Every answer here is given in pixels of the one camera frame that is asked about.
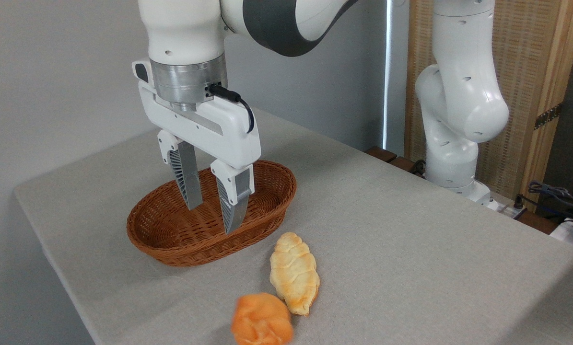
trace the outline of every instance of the pastry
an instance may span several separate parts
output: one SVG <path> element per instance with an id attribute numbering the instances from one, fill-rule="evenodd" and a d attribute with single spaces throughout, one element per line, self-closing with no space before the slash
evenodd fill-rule
<path id="1" fill-rule="evenodd" d="M 238 345 L 284 345 L 293 337 L 291 314 L 274 295 L 245 295 L 237 300 L 231 332 Z"/>
<path id="2" fill-rule="evenodd" d="M 308 316 L 321 284 L 316 260 L 308 245 L 297 234 L 285 233 L 280 236 L 269 260 L 269 281 L 276 288 L 278 297 L 286 302 L 293 314 Z"/>

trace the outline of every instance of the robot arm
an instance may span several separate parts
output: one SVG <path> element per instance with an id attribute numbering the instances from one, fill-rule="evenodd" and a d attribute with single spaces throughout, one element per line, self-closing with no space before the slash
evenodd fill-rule
<path id="1" fill-rule="evenodd" d="M 237 229 L 260 157 L 250 107 L 228 87 L 223 40 L 251 37 L 289 57 L 309 52 L 356 0 L 139 0 L 149 59 L 133 63 L 164 163 L 189 209 L 203 202 L 194 147 L 216 157 L 225 231 Z"/>
<path id="2" fill-rule="evenodd" d="M 478 143 L 508 121 L 491 50 L 494 0 L 435 0 L 433 55 L 416 81 L 427 140 L 425 177 L 482 205 L 490 191 L 475 181 Z"/>

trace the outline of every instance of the cable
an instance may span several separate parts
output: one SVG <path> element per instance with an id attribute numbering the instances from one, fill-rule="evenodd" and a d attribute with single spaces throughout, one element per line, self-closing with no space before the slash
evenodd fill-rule
<path id="1" fill-rule="evenodd" d="M 573 207 L 573 193 L 571 194 L 565 188 L 543 184 L 539 181 L 531 181 L 528 185 L 528 192 L 547 196 L 547 198 L 540 201 L 541 206 L 543 206 L 547 200 L 554 199 L 563 205 Z"/>
<path id="2" fill-rule="evenodd" d="M 252 108 L 242 100 L 242 97 L 237 92 L 228 90 L 225 87 L 221 87 L 218 84 L 212 84 L 208 87 L 208 91 L 211 92 L 214 96 L 218 96 L 220 98 L 224 98 L 225 100 L 231 101 L 233 103 L 242 103 L 244 108 L 246 108 L 248 113 L 248 121 L 250 123 L 250 127 L 246 134 L 250 133 L 254 129 L 254 113 Z"/>
<path id="3" fill-rule="evenodd" d="M 565 211 L 560 211 L 560 210 L 555 210 L 555 209 L 551 209 L 549 207 L 546 207 L 540 203 L 536 203 L 536 201 L 533 201 L 532 199 L 527 198 L 525 195 L 523 194 L 517 194 L 516 195 L 518 198 L 522 198 L 525 199 L 526 201 L 529 201 L 531 204 L 536 205 L 538 207 L 540 207 L 541 209 L 547 211 L 547 212 L 551 212 L 554 214 L 558 214 L 560 216 L 563 216 L 565 218 L 572 218 L 573 219 L 573 213 L 569 213 L 569 212 L 565 212 Z"/>

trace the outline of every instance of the gray wall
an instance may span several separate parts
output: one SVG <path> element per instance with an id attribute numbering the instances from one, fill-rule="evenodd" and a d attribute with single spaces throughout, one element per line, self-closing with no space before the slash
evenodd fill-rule
<path id="1" fill-rule="evenodd" d="M 230 37 L 231 86 L 351 146 L 380 144 L 384 18 L 384 1 L 362 0 L 295 59 Z M 0 0 L 0 344 L 91 342 L 12 189 L 153 128 L 129 70 L 145 55 L 135 0 Z"/>

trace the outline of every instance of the brown wicker basket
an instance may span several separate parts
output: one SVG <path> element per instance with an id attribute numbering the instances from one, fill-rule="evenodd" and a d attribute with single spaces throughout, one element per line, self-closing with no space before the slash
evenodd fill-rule
<path id="1" fill-rule="evenodd" d="M 297 182 L 281 164 L 254 163 L 255 193 L 242 225 L 224 233 L 216 177 L 199 172 L 203 204 L 188 210 L 175 181 L 146 195 L 127 219 L 129 239 L 140 251 L 169 266 L 207 264 L 240 251 L 273 233 L 282 224 Z"/>

